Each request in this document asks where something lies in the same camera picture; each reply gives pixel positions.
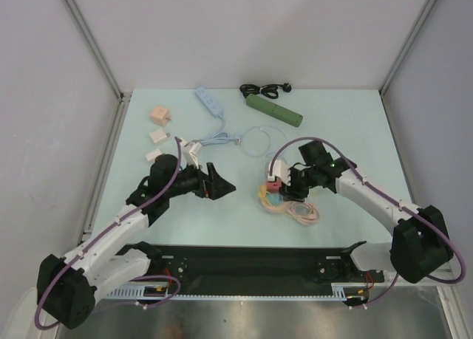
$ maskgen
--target robotic arm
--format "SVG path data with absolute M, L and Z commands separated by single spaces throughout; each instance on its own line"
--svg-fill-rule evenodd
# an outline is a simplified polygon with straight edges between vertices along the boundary
M 192 192 L 200 198 L 216 200 L 236 190 L 217 173 L 212 163 L 207 163 L 208 173 L 205 174 L 195 154 L 192 159 L 188 158 L 193 145 L 188 148 L 183 141 L 180 143 L 184 157 L 193 163 L 176 175 L 161 197 L 149 202 L 163 191 L 180 167 L 179 159 L 170 154 L 156 158 L 149 175 L 141 180 L 126 205 L 101 233 L 61 258 L 50 255 L 42 261 L 37 283 L 38 302 L 44 301 L 42 309 L 68 328 L 83 323 L 97 302 L 127 281 L 162 273 L 164 260 L 160 251 L 145 242 L 135 244 L 123 256 L 110 259 L 129 239 L 151 227 L 168 210 L 171 198 Z M 133 212 L 137 207 L 142 207 L 140 212 Z
M 392 244 L 359 242 L 348 248 L 358 269 L 395 270 L 414 284 L 452 259 L 452 249 L 430 227 L 406 212 L 406 209 L 416 210 L 417 215 L 448 238 L 442 213 L 437 208 L 420 208 L 389 196 L 366 177 L 360 178 L 362 174 L 355 163 L 348 161 L 350 166 L 342 157 L 334 160 L 322 142 L 307 143 L 299 147 L 299 151 L 306 168 L 292 167 L 286 172 L 284 162 L 278 160 L 274 175 L 269 175 L 270 181 L 275 177 L 281 180 L 279 193 L 285 200 L 303 202 L 311 188 L 328 188 L 362 207 L 392 235 Z

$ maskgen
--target coiled black cable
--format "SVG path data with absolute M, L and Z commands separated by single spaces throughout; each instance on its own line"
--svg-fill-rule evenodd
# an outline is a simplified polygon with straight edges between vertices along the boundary
M 268 84 L 266 86 L 257 86 L 255 84 L 243 84 L 242 86 L 240 86 L 239 90 L 241 91 L 245 99 L 250 94 L 262 94 L 265 97 L 269 97 L 270 99 L 277 99 L 279 97 L 278 88 L 282 88 L 282 91 L 286 93 L 292 90 L 292 86 L 290 86 L 289 83 Z

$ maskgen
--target table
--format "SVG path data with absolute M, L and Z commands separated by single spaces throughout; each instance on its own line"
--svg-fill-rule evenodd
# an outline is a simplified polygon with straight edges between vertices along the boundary
M 315 136 L 329 140 L 358 167 L 402 199 L 410 199 L 401 164 L 379 94 L 375 90 L 294 89 L 281 92 L 277 103 L 304 115 L 299 128 L 282 123 L 245 105 L 238 89 L 212 89 L 211 94 L 225 110 L 226 128 L 243 135 L 254 126 L 273 126 L 287 139 Z M 164 128 L 185 140 L 207 137 L 219 125 L 193 89 L 138 89 L 132 94 L 109 170 L 101 204 L 93 227 L 96 234 L 120 210 L 128 195 L 149 173 L 145 155 L 156 148 L 149 133 L 159 128 L 150 119 L 156 106 L 170 109 L 172 121 Z M 269 151 L 286 139 L 275 129 Z M 264 152 L 267 136 L 257 129 L 243 138 L 243 146 L 205 146 L 200 164 L 213 162 L 219 174 L 236 186 L 236 191 L 217 201 L 192 194 L 171 200 L 171 207 L 146 232 L 131 242 L 152 244 L 214 245 L 254 247 L 346 247 L 366 240 L 389 242 L 389 233 L 364 210 L 327 190 L 319 191 L 315 204 L 321 213 L 317 225 L 306 227 L 295 220 L 265 211 L 257 198 L 265 180 L 266 156 L 244 153 Z M 165 153 L 176 154 L 173 140 L 160 145 Z M 288 163 L 302 161 L 296 146 L 284 155 Z

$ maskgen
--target gray wall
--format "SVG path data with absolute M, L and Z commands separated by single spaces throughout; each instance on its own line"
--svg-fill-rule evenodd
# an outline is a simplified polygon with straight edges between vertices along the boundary
M 473 309 L 473 0 L 440 0 L 386 96 L 421 205 L 446 217 Z
M 0 0 L 0 332 L 78 239 L 116 99 L 61 0 Z

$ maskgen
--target metal frame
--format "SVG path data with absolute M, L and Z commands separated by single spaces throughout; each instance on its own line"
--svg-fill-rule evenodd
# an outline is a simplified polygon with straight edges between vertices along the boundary
M 100 47 L 98 46 L 97 41 L 95 40 L 94 35 L 92 34 L 89 25 L 87 24 L 82 12 L 80 11 L 77 2 L 75 0 L 62 0 L 64 3 L 65 8 L 67 9 L 68 13 L 70 14 L 72 20 L 75 23 L 79 33 L 81 34 L 85 44 L 89 48 L 89 51 L 98 65 L 99 70 L 103 73 L 107 83 L 110 86 L 110 89 L 114 92 L 115 96 L 118 99 L 118 107 L 117 111 L 115 112 L 115 117 L 110 128 L 109 136 L 107 138 L 106 147 L 103 151 L 102 161 L 99 166 L 96 181 L 93 186 L 88 207 L 86 210 L 86 215 L 84 217 L 84 232 L 82 234 L 82 241 L 88 238 L 92 232 L 92 228 L 94 225 L 94 220 L 96 213 L 98 211 L 98 206 L 100 204 L 101 195 L 103 193 L 103 189 L 106 183 L 106 177 L 108 175 L 110 165 L 112 163 L 112 157 L 115 152 L 116 145 L 118 143 L 118 138 L 120 136 L 120 130 L 123 125 L 123 121 L 126 115 L 126 110 L 129 105 L 129 101 L 131 98 L 131 94 L 124 94 L 120 90 L 117 81 L 110 69 L 106 59 L 101 51 Z M 438 0 L 426 0 L 425 5 L 423 6 L 422 11 L 420 12 L 419 16 L 417 17 L 411 31 L 409 32 L 401 51 L 399 52 L 397 58 L 395 59 L 393 65 L 391 66 L 388 75 L 384 79 L 382 86 L 380 88 L 380 96 L 381 99 L 385 96 L 387 90 L 390 87 L 395 76 L 398 74 L 399 70 L 401 69 L 406 57 L 408 56 L 411 48 L 417 41 L 419 35 L 421 34 L 422 29 L 425 26 L 426 20 L 430 17 L 433 8 L 438 3 Z M 403 152 L 402 148 L 399 146 L 397 139 L 396 139 L 396 132 L 394 129 L 394 125 L 392 123 L 391 114 L 389 109 L 384 104 L 384 109 L 386 112 L 386 116 L 389 122 L 389 127 L 391 128 L 391 132 L 393 135 L 393 139 L 395 141 L 395 147 L 398 152 L 399 159 L 401 161 L 402 169 L 404 176 L 406 178 L 406 183 L 409 188 L 410 196 L 412 200 L 416 200 L 417 192 L 411 183 L 412 178 L 410 177 L 409 169 L 406 167 L 405 163 L 403 162 Z M 439 287 L 438 288 L 439 296 L 443 304 L 443 309 L 446 314 L 447 321 L 449 323 L 450 330 L 452 332 L 453 338 L 472 338 L 472 328 L 469 325 L 469 322 L 465 316 L 465 309 L 461 302 L 458 289 L 457 287 Z

